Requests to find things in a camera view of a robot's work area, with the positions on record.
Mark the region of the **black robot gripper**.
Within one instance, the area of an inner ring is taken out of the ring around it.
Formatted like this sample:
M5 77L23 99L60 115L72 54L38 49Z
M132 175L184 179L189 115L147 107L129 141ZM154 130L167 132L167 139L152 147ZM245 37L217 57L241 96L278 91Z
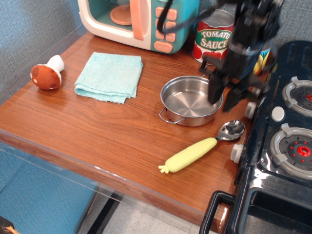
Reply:
M246 95L250 95L249 87L259 88L261 93L269 90L268 85L253 74L264 45L265 42L244 48L241 44L230 42L224 59L203 56L199 70L209 76L208 101L211 104L220 100L226 87L230 87L231 90L223 107L224 112L229 112L245 99Z

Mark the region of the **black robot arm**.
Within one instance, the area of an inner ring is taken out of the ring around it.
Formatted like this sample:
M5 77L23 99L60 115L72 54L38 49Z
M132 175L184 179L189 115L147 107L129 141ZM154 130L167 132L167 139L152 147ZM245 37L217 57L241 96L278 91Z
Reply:
M209 76L208 101L215 104L226 87L230 88L223 110L229 112L242 99L258 101L248 88L265 93L268 86L258 79L254 67L265 44L280 28L282 0L238 0L234 31L223 60L203 56L200 71Z

